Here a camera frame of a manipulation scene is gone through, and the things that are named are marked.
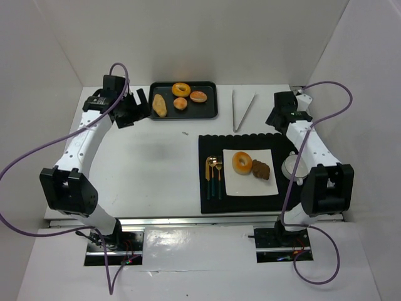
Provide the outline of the metal tongs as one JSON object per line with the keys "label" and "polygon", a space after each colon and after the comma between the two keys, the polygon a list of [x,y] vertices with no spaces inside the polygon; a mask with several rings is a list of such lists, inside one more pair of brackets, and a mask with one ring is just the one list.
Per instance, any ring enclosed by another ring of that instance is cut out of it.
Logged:
{"label": "metal tongs", "polygon": [[256,100],[256,92],[254,92],[251,96],[250,101],[248,101],[247,107],[241,111],[241,115],[237,113],[237,92],[236,90],[231,91],[231,116],[232,116],[232,131],[236,134],[238,133],[250,113],[250,110]]}

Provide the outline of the orange glazed donut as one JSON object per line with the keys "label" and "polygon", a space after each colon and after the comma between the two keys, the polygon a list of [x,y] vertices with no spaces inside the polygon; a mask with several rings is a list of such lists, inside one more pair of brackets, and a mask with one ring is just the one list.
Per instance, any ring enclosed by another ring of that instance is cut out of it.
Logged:
{"label": "orange glazed donut", "polygon": [[253,167],[253,160],[246,152],[236,152],[232,157],[232,168],[237,174],[248,175]]}

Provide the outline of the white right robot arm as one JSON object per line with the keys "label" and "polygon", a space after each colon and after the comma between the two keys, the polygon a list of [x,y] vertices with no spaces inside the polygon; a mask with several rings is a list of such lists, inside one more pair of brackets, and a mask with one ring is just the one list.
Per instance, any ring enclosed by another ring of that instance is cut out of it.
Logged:
{"label": "white right robot arm", "polygon": [[267,124],[286,136],[301,156],[297,170],[306,168],[306,179],[300,192],[300,203],[285,212],[274,225],[278,242],[289,246],[307,226],[320,215],[339,214],[350,207],[354,169],[342,164],[326,147],[316,130],[313,119],[298,109],[293,92],[274,94],[274,107]]}

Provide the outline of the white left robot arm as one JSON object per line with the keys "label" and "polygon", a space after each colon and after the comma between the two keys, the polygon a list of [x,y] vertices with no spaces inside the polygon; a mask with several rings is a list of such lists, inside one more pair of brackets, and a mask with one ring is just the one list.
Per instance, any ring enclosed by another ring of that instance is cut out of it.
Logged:
{"label": "white left robot arm", "polygon": [[49,208],[98,229],[98,244],[105,241],[118,248],[129,235],[98,203],[98,191],[88,179],[95,154],[112,125],[123,129],[149,116],[143,89],[133,94],[123,77],[105,75],[102,88],[83,104],[78,135],[55,166],[42,169],[39,175]]}

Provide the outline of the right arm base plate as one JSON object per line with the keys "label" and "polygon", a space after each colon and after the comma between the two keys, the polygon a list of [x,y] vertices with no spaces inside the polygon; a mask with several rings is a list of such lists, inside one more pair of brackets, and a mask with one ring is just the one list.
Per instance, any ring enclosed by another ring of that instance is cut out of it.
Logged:
{"label": "right arm base plate", "polygon": [[253,234],[247,237],[255,244],[258,263],[291,262],[296,256],[298,261],[313,261],[310,239],[306,230],[278,238],[273,228],[254,228]]}

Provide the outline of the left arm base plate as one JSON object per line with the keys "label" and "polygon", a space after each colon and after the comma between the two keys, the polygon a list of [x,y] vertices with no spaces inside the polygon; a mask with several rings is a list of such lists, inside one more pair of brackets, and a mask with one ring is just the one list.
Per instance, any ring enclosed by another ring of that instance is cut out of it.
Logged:
{"label": "left arm base plate", "polygon": [[[94,231],[90,231],[89,235],[82,234],[82,236],[88,240],[84,266],[104,266],[104,251],[99,235]],[[130,266],[142,265],[143,242],[143,230],[123,232],[123,240],[117,244],[112,244],[107,241],[108,264],[110,266],[119,266],[122,263]]]}

